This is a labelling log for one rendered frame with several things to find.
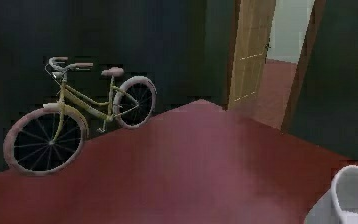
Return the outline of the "light wooden room door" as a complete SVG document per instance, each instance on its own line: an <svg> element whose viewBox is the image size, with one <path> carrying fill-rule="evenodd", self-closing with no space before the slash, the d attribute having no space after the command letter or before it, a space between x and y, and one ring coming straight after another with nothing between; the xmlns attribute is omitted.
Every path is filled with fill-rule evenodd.
<svg viewBox="0 0 358 224"><path fill-rule="evenodd" d="M228 108L257 96L276 0L240 0Z"/></svg>

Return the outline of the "yellow bicycle with pink tyres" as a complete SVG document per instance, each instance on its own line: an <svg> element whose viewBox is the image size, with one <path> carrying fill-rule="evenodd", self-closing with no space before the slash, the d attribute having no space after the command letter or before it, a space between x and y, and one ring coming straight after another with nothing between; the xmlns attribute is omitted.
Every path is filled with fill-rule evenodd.
<svg viewBox="0 0 358 224"><path fill-rule="evenodd" d="M56 173L70 165L89 137L84 112L126 129L148 122L156 106L157 89L145 76L134 76L121 86L108 86L107 100L97 102L68 84L70 71L89 70L89 62L70 64L63 56L48 60L48 74L59 86L57 100L21 117L7 132L3 155L9 168L30 176Z"/></svg>

